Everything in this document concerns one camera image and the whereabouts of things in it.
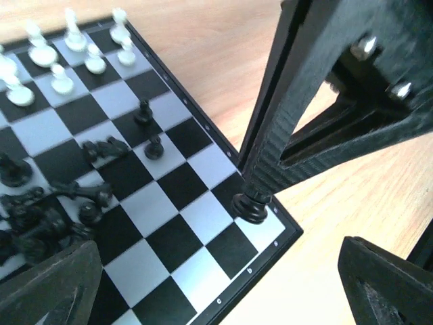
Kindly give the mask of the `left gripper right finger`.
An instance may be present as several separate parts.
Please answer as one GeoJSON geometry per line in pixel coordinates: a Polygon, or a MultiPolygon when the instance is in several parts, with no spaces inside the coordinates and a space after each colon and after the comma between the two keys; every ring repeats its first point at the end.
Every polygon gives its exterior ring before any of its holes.
{"type": "Polygon", "coordinates": [[[358,236],[343,239],[338,273],[356,324],[431,324],[432,272],[358,236]]]}

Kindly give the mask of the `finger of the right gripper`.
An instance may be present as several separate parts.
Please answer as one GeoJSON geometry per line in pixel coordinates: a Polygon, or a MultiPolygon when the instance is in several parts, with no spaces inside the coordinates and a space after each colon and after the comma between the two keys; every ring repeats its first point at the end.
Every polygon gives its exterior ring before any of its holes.
{"type": "Polygon", "coordinates": [[[328,108],[296,130],[307,106],[343,50],[331,34],[341,27],[344,1],[283,1],[267,67],[241,152],[245,184],[238,200],[274,194],[345,161],[329,144],[338,115],[328,108]]]}

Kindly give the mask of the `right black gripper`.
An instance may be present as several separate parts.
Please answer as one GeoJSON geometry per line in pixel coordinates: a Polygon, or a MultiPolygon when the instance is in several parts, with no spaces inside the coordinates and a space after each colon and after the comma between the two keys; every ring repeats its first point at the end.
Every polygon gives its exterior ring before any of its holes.
{"type": "Polygon", "coordinates": [[[324,14],[346,98],[290,137],[284,188],[432,131],[432,2],[325,1],[324,14]]]}

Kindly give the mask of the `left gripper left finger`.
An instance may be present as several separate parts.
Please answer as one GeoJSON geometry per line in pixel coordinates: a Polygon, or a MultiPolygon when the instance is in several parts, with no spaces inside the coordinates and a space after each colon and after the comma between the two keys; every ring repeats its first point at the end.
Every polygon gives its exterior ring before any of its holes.
{"type": "Polygon", "coordinates": [[[1,323],[86,324],[101,273],[97,244],[77,242],[1,285],[1,323]]]}

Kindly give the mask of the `black rook piece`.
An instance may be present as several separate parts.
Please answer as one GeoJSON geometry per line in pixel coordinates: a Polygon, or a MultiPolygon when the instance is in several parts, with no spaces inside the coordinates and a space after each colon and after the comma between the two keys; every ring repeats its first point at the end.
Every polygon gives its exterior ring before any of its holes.
{"type": "Polygon", "coordinates": [[[252,224],[261,224],[267,218],[267,205],[270,196],[249,196],[247,193],[235,194],[232,198],[232,209],[237,217],[252,224]]]}

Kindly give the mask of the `black and white chessboard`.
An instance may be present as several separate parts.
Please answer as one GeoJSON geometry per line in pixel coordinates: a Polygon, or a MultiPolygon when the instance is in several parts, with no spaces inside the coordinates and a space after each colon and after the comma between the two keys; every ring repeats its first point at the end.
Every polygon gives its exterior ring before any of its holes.
{"type": "MultiPolygon", "coordinates": [[[[42,205],[78,223],[86,199],[52,196],[50,184],[109,183],[112,201],[95,227],[102,274],[89,323],[216,324],[302,229],[276,200],[260,225],[235,216],[231,199],[244,183],[237,152],[135,30],[135,63],[119,62],[112,24],[106,18],[81,26],[101,51],[102,74],[87,70],[87,54],[70,50],[64,31],[46,35],[74,83],[67,95],[52,88],[50,69],[30,59],[29,41],[1,46],[1,58],[16,63],[20,81],[35,96],[21,108],[1,87],[3,159],[32,168],[27,184],[1,186],[1,195],[41,186],[47,197],[42,205]],[[154,117],[146,126],[134,121],[142,99],[154,117]],[[154,135],[164,147],[158,160],[144,153],[154,135]],[[82,143],[110,136],[129,151],[89,163],[82,143]]],[[[28,269],[26,255],[15,255],[1,265],[1,281],[28,269]]]]}

